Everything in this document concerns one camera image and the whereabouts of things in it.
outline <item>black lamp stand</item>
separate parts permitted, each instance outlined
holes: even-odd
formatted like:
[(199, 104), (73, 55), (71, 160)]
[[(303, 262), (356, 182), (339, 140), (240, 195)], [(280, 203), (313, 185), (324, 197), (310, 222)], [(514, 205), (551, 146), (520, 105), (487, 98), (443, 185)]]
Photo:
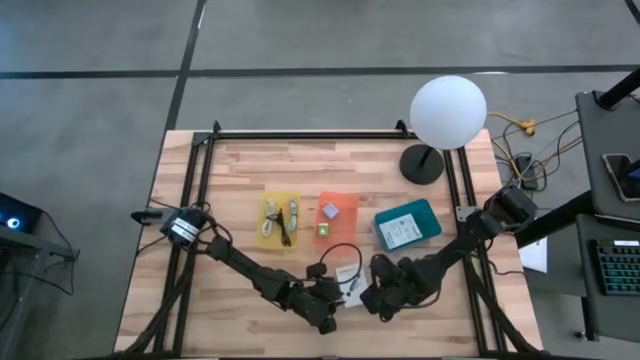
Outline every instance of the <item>black lamp stand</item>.
[(443, 171), (442, 155), (428, 145), (411, 145), (400, 158), (400, 172), (414, 184), (431, 184), (440, 177)]

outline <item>small green object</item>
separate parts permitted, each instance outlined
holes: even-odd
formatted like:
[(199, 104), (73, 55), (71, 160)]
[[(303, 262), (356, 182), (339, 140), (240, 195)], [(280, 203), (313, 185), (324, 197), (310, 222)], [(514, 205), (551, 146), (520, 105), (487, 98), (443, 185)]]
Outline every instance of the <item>small green object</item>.
[(318, 236), (320, 237), (329, 236), (329, 224), (327, 223), (318, 224)]

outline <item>wooden table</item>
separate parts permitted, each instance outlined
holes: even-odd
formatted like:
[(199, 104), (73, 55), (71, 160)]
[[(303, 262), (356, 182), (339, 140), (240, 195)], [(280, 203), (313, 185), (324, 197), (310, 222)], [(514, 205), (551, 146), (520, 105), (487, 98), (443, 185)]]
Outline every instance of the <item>wooden table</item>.
[[(152, 198), (178, 205), (192, 131), (167, 134)], [(437, 252), (456, 234), (447, 177), (428, 186), (414, 185), (398, 170), (402, 151), (412, 140), (232, 140), (216, 141), (208, 184), (211, 213), (234, 236), (234, 245), (259, 264), (303, 276), (321, 255), (311, 245), (318, 197), (323, 191), (360, 195), (356, 243), (365, 259), (382, 252), (372, 232), (374, 214), (425, 198), (433, 207), (443, 234), (419, 246), (391, 254), (419, 257)], [(479, 203), (500, 186), (489, 133), (483, 130), (468, 146), (468, 160)], [(458, 187), (465, 199), (454, 155)], [(298, 191), (298, 248), (267, 252), (255, 247), (256, 222), (263, 191)], [(195, 188), (192, 194), (195, 199)], [(147, 227), (140, 246), (159, 237)], [(210, 239), (210, 234), (203, 239)], [(136, 260), (116, 342), (126, 348), (157, 310), (169, 258), (169, 242), (145, 250)], [(356, 262), (355, 255), (328, 256), (330, 271)], [(500, 271), (522, 270), (515, 240), (500, 236), (490, 251)], [(498, 299), (507, 316), (534, 346), (541, 348), (529, 291), (523, 275), (494, 276)], [(484, 324), (493, 347), (488, 311)], [(199, 257), (191, 291), (183, 355), (196, 357), (426, 357), (476, 355), (467, 287), (461, 263), (443, 281), (440, 300), (421, 310), (403, 310), (389, 323), (364, 307), (341, 308), (338, 331), (321, 336), (291, 312), (282, 312), (259, 297), (251, 283), (222, 263)], [(169, 321), (168, 336), (172, 338)]]

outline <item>concrete floor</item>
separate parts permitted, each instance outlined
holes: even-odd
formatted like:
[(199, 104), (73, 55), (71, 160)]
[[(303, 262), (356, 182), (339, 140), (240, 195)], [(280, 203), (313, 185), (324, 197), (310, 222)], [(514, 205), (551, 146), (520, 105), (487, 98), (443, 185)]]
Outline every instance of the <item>concrete floor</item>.
[[(0, 72), (177, 70), (195, 8), (196, 0), (2, 0)], [(638, 31), (614, 0), (209, 0), (192, 68), (620, 65), (640, 58)], [(624, 75), (468, 78), (490, 110), (542, 120), (573, 110), (575, 93), (607, 89)], [(407, 118), (413, 94), (433, 77), (194, 78), (176, 128), (210, 128), (214, 120), (228, 129), (389, 128)], [(0, 80), (0, 191), (47, 209), (82, 249), (73, 297), (41, 288), (21, 359), (111, 350), (140, 233), (129, 213), (149, 194), (175, 84)], [(541, 126), (533, 138), (516, 134), (512, 146), (535, 152), (575, 120)], [(487, 121), (493, 135), (505, 124)], [(588, 189), (581, 147), (562, 164), (536, 194), (540, 207)], [(565, 231), (552, 239), (570, 238)], [(575, 340), (578, 299), (528, 278), (548, 351), (637, 358), (637, 344)], [(67, 278), (52, 273), (51, 280)]]

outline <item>blue light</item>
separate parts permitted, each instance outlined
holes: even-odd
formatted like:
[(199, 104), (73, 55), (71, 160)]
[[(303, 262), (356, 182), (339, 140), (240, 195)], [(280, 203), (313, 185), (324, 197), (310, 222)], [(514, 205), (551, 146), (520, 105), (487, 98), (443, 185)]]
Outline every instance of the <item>blue light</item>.
[(20, 220), (11, 218), (7, 220), (7, 226), (9, 227), (9, 229), (17, 229), (18, 226), (20, 226)]

